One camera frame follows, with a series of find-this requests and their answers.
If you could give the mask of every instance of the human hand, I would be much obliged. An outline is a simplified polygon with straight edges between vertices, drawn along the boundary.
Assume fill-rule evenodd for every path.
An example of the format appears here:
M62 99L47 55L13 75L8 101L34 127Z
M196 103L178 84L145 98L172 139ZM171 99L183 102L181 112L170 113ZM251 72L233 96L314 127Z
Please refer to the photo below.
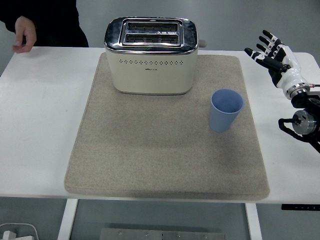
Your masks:
M15 45L12 46L12 51L17 54L30 52L36 40L34 22L24 16L19 17L15 22Z

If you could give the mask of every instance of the metal plate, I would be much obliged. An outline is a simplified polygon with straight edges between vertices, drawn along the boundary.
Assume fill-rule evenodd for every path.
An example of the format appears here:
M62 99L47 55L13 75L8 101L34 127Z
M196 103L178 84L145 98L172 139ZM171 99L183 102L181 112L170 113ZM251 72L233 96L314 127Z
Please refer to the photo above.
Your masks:
M102 228L100 240L225 240L223 233Z

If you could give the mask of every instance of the robot finger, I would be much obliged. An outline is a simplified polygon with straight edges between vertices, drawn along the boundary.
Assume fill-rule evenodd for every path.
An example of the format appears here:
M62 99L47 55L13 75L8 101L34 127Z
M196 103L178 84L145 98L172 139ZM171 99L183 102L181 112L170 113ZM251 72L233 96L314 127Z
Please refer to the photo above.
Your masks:
M265 48L264 46L262 46L261 44L257 44L256 47L258 49L260 49L262 52L264 52L266 55L269 55L269 53L271 52L269 49Z
M272 41L269 41L268 39L264 38L263 36L259 36L259 40L263 42L265 45L267 45L268 49L272 49L274 46L274 43Z
M282 41L277 38L275 35L273 35L272 33L266 31L266 30L263 30L262 33L268 37L270 39L270 41L276 46L278 47L278 45L283 45Z
M279 72L284 68L284 65L282 62L279 62L277 60L274 60L273 58L266 56L264 54L261 54L257 51L253 51L251 48L246 48L244 50L246 54L248 54L256 63L259 65L274 71L274 72Z

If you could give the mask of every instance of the toaster slot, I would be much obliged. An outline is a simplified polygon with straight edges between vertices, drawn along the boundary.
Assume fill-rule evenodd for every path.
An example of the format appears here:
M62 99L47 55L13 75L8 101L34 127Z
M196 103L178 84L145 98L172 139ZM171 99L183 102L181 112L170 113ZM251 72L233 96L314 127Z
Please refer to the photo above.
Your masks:
M128 30L138 31L169 31L177 32L178 24L173 22L129 22Z
M173 34L126 34L124 44L179 45L179 37Z

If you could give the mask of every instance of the toaster vent hole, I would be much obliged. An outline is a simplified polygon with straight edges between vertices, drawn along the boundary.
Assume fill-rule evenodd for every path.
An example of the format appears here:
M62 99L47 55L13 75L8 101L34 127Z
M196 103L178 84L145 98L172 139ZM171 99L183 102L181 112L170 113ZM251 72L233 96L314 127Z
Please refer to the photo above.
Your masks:
M129 59L129 60L122 60L122 59L119 59L119 63L120 64L140 64L140 65L182 65L184 64L183 61L138 61L138 60L132 60L132 59Z

